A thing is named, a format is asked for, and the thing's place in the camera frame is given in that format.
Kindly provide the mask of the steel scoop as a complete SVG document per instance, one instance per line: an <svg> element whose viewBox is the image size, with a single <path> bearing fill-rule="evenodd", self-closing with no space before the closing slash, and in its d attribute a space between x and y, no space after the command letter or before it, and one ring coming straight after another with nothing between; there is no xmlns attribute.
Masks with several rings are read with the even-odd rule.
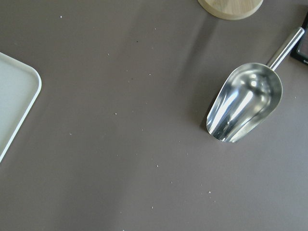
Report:
<svg viewBox="0 0 308 231"><path fill-rule="evenodd" d="M277 67L304 35L296 28L266 63L246 63L224 82L206 118L206 129L222 142L237 142L279 105L283 87Z"/></svg>

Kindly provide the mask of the wooden mug tree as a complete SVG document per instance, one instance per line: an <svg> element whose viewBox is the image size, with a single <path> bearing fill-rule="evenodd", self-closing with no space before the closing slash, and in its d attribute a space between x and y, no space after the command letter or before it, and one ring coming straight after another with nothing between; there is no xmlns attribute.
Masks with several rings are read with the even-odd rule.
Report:
<svg viewBox="0 0 308 231"><path fill-rule="evenodd" d="M224 20L241 20L253 15L263 0L198 0L211 15Z"/></svg>

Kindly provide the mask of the black framed glass rack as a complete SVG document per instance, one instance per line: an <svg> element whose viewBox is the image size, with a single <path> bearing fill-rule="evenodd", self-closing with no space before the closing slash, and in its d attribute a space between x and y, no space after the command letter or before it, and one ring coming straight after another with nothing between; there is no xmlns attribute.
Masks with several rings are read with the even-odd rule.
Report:
<svg viewBox="0 0 308 231"><path fill-rule="evenodd" d="M305 31L304 35L292 49L291 57L308 65L308 14L306 14L302 28Z"/></svg>

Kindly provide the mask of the cream rabbit tray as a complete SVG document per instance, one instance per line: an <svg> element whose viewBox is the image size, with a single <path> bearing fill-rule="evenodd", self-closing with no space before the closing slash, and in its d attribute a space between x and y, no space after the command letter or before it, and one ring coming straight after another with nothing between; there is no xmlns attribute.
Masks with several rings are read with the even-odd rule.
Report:
<svg viewBox="0 0 308 231"><path fill-rule="evenodd" d="M42 87L31 66L0 54L0 158L3 159Z"/></svg>

